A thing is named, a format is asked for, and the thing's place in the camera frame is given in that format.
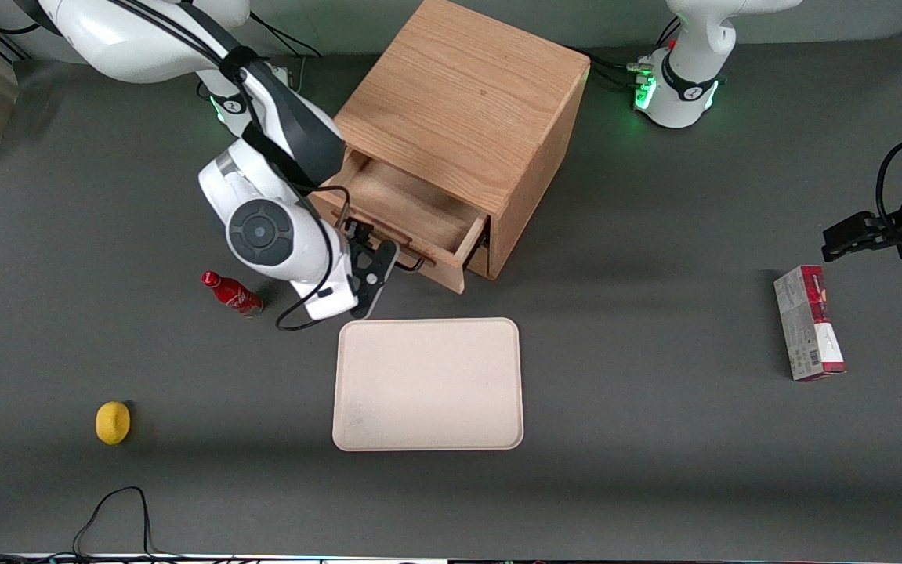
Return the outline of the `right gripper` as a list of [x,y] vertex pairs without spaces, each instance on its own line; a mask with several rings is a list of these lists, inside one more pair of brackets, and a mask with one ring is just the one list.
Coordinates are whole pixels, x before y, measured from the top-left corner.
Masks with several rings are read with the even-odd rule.
[[371,315],[380,293],[400,256],[395,240],[382,240],[371,246],[375,226],[360,220],[344,220],[341,230],[350,241],[350,257],[338,257],[325,282],[316,277],[310,282],[292,281],[303,308],[311,320],[321,321],[350,312],[354,319]]

